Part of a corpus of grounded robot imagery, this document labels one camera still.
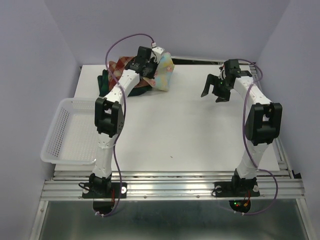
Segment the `pastel floral skirt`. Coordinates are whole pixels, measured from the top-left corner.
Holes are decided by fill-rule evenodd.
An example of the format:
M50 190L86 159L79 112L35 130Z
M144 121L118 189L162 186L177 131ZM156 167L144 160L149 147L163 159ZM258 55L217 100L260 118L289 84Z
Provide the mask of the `pastel floral skirt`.
M175 69L172 56L169 52L165 52L160 59L158 67L155 71L154 78L144 77L143 79L154 89L168 92L170 81Z

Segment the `red plaid skirt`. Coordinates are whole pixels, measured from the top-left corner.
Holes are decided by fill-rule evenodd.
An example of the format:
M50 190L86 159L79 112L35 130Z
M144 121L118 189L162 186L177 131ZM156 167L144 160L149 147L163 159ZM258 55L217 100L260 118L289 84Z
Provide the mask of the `red plaid skirt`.
M120 80L120 77L123 74L125 66L134 59L134 56L121 56L117 62L109 61L109 70L115 75L117 80ZM116 81L112 78L111 73L108 73L108 90L111 91L116 85ZM138 94L138 91L143 91L144 93L150 91L152 87L144 80L140 79L139 83L134 87L132 92Z

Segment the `green plaid skirt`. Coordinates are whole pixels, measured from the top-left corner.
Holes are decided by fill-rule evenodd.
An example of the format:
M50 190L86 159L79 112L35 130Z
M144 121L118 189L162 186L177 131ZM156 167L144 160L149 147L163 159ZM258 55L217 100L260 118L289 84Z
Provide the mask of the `green plaid skirt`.
M116 84L113 79L109 79L109 72L106 69L102 71L102 75L97 76L97 81L100 97L104 97L105 95L107 95ZM140 78L139 83L133 88L128 96L137 97L151 90L152 86L149 85L143 78Z

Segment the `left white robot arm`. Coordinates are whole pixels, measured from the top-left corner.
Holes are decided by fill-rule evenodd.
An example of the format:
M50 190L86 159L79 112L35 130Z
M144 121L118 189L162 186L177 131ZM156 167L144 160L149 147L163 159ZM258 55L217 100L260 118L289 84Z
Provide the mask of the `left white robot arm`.
M111 193L112 156L117 137L125 123L126 98L142 77L153 78L165 50L159 46L140 46L122 72L118 83L94 105L94 124L98 132L95 165L89 176L88 189L100 197Z

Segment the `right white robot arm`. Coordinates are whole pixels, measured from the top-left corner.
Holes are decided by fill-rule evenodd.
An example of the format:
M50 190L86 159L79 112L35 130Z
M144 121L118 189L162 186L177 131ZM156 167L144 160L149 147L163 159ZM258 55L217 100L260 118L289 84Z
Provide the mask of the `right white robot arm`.
M240 68L238 59L229 59L219 67L219 75L208 74L202 97L212 90L217 103L228 102L231 91L244 100L242 114L242 139L244 154L229 182L215 182L215 192L222 196L259 194L257 172L269 145L280 134L283 107L272 102L257 86L250 71Z

